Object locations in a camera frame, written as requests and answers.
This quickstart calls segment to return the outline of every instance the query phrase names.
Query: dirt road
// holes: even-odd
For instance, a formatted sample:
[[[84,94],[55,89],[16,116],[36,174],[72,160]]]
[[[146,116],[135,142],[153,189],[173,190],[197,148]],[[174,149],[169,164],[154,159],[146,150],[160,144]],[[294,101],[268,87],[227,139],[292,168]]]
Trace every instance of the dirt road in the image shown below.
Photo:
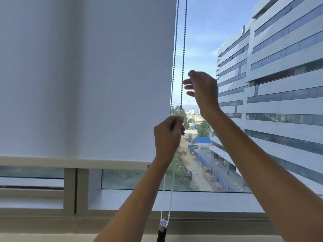
[[[182,156],[183,163],[189,171],[192,171],[192,182],[197,191],[214,192],[213,188],[209,185],[204,177],[202,168],[198,165],[195,157],[188,150],[189,142],[185,138],[181,138],[180,150],[184,150],[186,155]]]

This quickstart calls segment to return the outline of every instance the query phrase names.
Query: roller blind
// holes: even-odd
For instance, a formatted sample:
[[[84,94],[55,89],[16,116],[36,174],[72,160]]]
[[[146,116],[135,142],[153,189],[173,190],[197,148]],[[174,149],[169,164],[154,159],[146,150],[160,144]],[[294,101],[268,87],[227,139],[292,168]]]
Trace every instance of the roller blind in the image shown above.
[[[0,0],[0,155],[151,161],[176,0]]]

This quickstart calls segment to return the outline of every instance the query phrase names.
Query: white office building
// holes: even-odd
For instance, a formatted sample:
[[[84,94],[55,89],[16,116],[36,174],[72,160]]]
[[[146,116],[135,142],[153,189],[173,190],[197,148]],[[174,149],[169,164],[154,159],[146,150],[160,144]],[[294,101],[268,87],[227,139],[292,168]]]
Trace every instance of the white office building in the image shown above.
[[[323,194],[323,0],[260,0],[218,50],[221,109],[261,148]],[[216,134],[212,155],[234,162]]]

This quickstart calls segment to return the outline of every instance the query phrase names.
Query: blue sky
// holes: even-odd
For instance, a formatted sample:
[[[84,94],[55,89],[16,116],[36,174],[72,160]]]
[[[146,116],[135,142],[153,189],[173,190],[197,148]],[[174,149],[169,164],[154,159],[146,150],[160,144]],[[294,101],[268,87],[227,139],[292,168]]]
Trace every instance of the blue sky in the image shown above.
[[[194,69],[215,77],[217,50],[251,19],[260,0],[188,0],[184,79]],[[180,104],[185,0],[180,0],[173,105]],[[183,107],[198,109],[194,98],[183,93]]]

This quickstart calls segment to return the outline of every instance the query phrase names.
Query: person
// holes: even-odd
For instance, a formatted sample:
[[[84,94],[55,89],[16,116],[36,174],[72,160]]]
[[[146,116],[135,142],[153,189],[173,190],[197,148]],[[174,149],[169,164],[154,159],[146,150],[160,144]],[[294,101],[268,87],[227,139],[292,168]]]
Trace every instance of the person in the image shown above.
[[[275,162],[220,109],[218,86],[204,72],[184,81],[259,204],[286,242],[323,241],[323,200]],[[141,241],[167,167],[180,144],[184,119],[168,117],[154,128],[156,157],[139,184],[95,242]]]

